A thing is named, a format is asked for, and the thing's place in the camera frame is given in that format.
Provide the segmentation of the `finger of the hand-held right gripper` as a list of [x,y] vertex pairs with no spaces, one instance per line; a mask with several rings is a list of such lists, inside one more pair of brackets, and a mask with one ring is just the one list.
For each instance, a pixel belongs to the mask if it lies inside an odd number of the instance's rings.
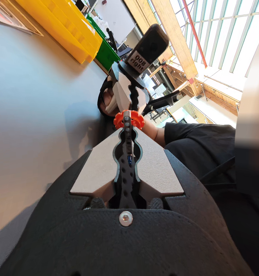
[[136,87],[133,91],[133,110],[143,112],[149,100],[148,91]]
[[118,81],[113,86],[113,92],[120,112],[130,110],[132,105],[129,86],[131,86],[130,80],[119,72]]

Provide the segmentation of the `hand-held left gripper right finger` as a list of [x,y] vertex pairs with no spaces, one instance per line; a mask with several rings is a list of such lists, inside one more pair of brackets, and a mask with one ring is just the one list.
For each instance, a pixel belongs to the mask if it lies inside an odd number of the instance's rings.
[[137,180],[140,181],[139,195],[147,205],[154,198],[183,196],[184,190],[164,148],[137,127],[133,130],[136,133],[135,144],[140,149],[135,165]]

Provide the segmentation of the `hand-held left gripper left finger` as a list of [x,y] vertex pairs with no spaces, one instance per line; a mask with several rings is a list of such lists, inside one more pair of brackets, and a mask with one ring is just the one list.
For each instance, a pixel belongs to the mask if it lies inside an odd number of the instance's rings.
[[114,152],[122,131],[119,128],[91,150],[70,190],[72,195],[101,198],[104,206],[109,207],[109,200],[115,195],[113,183],[118,169]]

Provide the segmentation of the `orange gear wheel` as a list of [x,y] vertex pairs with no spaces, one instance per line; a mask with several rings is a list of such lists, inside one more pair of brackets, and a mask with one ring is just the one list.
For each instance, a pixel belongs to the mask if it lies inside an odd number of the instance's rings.
[[124,110],[120,113],[117,113],[114,118],[114,126],[116,129],[122,128],[124,126],[135,126],[139,130],[142,130],[144,125],[144,118],[137,111]]

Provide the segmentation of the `grey beam assembly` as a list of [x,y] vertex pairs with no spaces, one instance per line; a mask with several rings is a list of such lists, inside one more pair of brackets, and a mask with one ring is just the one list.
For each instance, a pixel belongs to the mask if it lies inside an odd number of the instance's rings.
[[131,120],[131,111],[125,110],[123,114],[123,123],[124,123],[124,152],[126,155],[126,159],[128,161],[128,165],[132,168],[133,165],[133,145],[132,145],[132,120]]

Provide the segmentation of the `yellow plastic bin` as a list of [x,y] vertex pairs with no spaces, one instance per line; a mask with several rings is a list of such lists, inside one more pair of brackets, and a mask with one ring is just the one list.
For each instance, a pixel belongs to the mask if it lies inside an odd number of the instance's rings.
[[80,64],[92,62],[102,38],[72,1],[16,0]]

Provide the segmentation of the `person's right forearm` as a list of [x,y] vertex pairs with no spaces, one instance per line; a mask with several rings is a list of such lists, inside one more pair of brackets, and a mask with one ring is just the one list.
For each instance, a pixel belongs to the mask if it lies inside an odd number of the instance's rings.
[[144,118],[144,126],[142,132],[150,137],[153,141],[161,147],[166,146],[165,142],[165,129],[156,127],[150,120]]

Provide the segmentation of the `person's right hand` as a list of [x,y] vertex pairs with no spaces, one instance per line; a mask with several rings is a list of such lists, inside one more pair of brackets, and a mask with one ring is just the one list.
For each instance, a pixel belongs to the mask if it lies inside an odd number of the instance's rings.
[[113,93],[113,84],[112,80],[107,80],[103,82],[102,87],[100,88],[100,93],[98,96],[98,109],[100,110],[101,114],[108,117],[115,117],[116,113],[115,111],[111,112],[110,114],[106,111],[106,107],[110,104],[112,97],[114,95]]

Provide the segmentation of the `white lettered sign board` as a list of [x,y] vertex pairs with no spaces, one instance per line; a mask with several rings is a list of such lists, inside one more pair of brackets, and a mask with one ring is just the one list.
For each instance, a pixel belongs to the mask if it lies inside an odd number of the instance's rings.
[[166,86],[165,86],[163,83],[161,83],[160,85],[158,85],[158,86],[154,89],[155,93],[156,93],[158,96],[162,95],[166,90],[167,90],[167,88],[166,88]]

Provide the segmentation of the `black office chair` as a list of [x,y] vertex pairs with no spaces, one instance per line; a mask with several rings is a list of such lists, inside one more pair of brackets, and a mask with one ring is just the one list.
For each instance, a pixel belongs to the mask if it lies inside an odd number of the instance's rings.
[[144,110],[141,113],[142,116],[147,115],[149,112],[153,110],[164,108],[166,106],[169,106],[169,107],[173,106],[174,103],[178,100],[177,96],[179,94],[180,94],[180,91],[176,90],[168,95],[165,95],[157,99],[152,99],[152,97],[150,97],[149,102],[147,103],[147,105],[145,106]]

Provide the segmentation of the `green plastic bin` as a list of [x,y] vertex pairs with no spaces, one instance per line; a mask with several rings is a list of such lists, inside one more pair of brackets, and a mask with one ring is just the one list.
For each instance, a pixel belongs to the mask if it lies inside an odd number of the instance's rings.
[[87,20],[102,38],[102,43],[96,55],[96,59],[107,71],[109,71],[112,64],[121,61],[121,58],[107,42],[105,34],[90,15],[87,15]]

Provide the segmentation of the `white whiteboard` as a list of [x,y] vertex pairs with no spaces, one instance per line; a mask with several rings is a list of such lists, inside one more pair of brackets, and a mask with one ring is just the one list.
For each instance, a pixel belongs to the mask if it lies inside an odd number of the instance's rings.
[[135,28],[135,22],[121,0],[99,0],[95,5],[95,10],[100,18],[108,23],[114,39],[119,44],[123,43]]

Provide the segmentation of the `red ceiling pipe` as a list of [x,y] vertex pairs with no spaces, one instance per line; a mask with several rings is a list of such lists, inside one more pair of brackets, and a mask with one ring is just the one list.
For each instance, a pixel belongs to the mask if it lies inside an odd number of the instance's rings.
[[187,17],[189,19],[189,23],[190,23],[191,29],[193,31],[193,35],[194,35],[196,43],[197,43],[198,50],[199,50],[200,55],[202,57],[203,64],[204,64],[205,68],[207,68],[208,66],[207,66],[207,63],[206,63],[206,60],[205,60],[205,56],[204,56],[203,50],[201,48],[200,40],[199,40],[198,35],[196,33],[195,26],[194,26],[193,20],[191,18],[190,11],[189,11],[186,0],[183,0],[183,5],[184,5],[184,9],[187,13]]

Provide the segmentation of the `brown sticker sheet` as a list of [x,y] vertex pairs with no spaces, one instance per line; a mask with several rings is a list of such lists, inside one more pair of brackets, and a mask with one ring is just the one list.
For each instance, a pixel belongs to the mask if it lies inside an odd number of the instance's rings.
[[18,23],[19,28],[24,28],[26,32],[44,37],[40,30],[28,19],[24,9],[16,2],[10,0],[0,0],[0,7],[10,19],[14,19]]

